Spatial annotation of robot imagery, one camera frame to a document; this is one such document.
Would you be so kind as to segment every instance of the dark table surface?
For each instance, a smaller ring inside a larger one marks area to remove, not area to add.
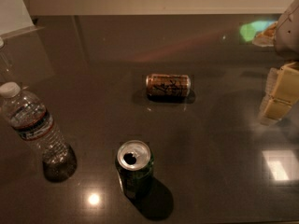
[[[0,81],[17,81],[44,101],[78,169],[50,183],[0,119],[1,222],[299,220],[298,106],[274,126],[257,120],[268,71],[284,61],[240,33],[278,17],[37,17],[36,31],[7,39]],[[149,100],[151,73],[189,75],[191,96]],[[133,139],[155,158],[152,193],[139,203],[121,193],[114,165],[120,145]],[[88,202],[92,194],[99,204]]]

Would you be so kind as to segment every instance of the plastic bottle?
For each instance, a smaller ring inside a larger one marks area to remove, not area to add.
[[[77,161],[54,121],[36,95],[22,91],[15,82],[0,87],[4,98],[1,114],[33,150],[40,154],[44,176],[52,182],[66,180],[75,173]]]

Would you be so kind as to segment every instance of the bottle label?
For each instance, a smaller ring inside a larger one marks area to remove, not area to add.
[[[32,125],[18,128],[13,127],[13,129],[18,133],[21,139],[32,141],[47,134],[53,127],[53,124],[53,117],[48,110],[46,110],[45,114]]]

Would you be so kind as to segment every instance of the soda can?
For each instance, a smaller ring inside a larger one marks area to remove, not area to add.
[[[185,98],[190,93],[191,80],[187,75],[151,74],[146,79],[147,95]]]
[[[115,165],[121,191],[136,200],[149,193],[153,180],[153,155],[150,148],[139,140],[124,143],[116,156]]]

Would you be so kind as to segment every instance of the bottle cap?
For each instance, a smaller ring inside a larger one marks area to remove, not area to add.
[[[0,87],[0,95],[4,98],[12,98],[20,92],[20,86],[15,82],[5,83]]]

